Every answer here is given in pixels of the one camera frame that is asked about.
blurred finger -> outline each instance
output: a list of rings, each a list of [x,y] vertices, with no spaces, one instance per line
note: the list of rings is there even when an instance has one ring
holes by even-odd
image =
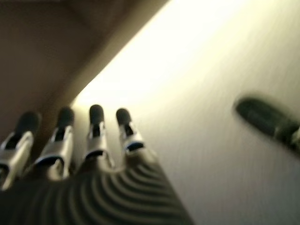
[[[73,124],[73,110],[63,107],[53,135],[24,179],[60,180],[69,175],[73,152]]]
[[[113,166],[107,147],[103,109],[99,105],[93,105],[90,108],[88,150],[83,156],[79,173],[96,169],[110,170]]]
[[[120,108],[116,116],[120,130],[120,143],[125,152],[127,166],[134,166],[140,162],[157,162],[155,152],[146,148],[141,134],[131,120],[129,111]]]
[[[7,189],[19,178],[28,162],[34,136],[41,116],[35,112],[24,113],[17,126],[0,148],[0,189]]]

white wall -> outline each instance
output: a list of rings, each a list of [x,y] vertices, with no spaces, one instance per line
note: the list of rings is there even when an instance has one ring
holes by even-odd
[[[295,0],[172,1],[74,101],[76,145],[101,104],[121,163],[115,111],[127,107],[196,224],[298,224],[299,159],[233,103],[262,92],[300,111],[299,10]]]

